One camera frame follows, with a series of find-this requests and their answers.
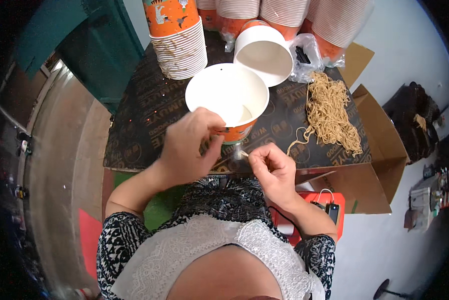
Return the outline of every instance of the black cable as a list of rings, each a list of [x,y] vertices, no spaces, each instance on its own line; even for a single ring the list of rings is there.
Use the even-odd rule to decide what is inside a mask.
[[[296,226],[296,224],[293,222],[293,221],[291,221],[288,217],[286,217],[285,215],[283,215],[276,207],[268,207],[268,208],[272,208],[272,209],[274,209],[275,211],[277,211],[283,218],[285,218],[286,220],[288,220],[293,226],[294,226],[294,228],[296,228],[296,230],[299,232],[299,228],[298,228],[298,226]]]

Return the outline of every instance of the woman's left hand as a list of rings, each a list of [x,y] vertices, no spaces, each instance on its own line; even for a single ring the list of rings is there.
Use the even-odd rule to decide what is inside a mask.
[[[166,188],[208,175],[221,155],[224,137],[215,136],[203,156],[199,153],[201,141],[209,139],[211,129],[225,125],[218,114],[201,107],[168,127],[161,157],[155,162]]]

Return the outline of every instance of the white lace collar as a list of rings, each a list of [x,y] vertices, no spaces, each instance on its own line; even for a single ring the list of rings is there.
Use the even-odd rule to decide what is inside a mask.
[[[283,298],[324,299],[317,276],[306,273],[290,244],[275,237],[259,220],[221,221],[193,216],[184,224],[157,232],[139,246],[111,291],[125,300],[165,300],[179,274],[192,261],[223,245],[235,243],[257,256],[273,273]]]

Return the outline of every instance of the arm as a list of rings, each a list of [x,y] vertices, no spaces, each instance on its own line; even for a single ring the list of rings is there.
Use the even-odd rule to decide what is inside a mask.
[[[204,156],[200,155],[199,146],[203,139],[209,139],[210,129],[223,126],[220,116],[202,107],[169,126],[161,157],[113,191],[106,205],[106,217],[125,211],[142,218],[156,193],[206,176],[220,157],[223,137],[215,137]]]
[[[294,190],[296,164],[292,158],[270,143],[255,149],[249,155],[249,163],[264,194],[293,215],[302,234],[325,234],[337,240],[336,225],[331,218],[315,205],[304,201]]]

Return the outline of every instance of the hand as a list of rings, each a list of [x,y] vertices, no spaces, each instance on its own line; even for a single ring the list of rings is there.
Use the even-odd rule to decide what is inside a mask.
[[[294,160],[274,143],[256,148],[248,159],[264,194],[284,210],[292,206],[297,196],[294,190]]]
[[[214,137],[204,156],[199,146],[203,139],[209,139],[210,129],[225,125],[218,114],[201,107],[168,127],[161,157],[155,162],[165,184],[163,189],[208,175],[221,155],[224,137]]]

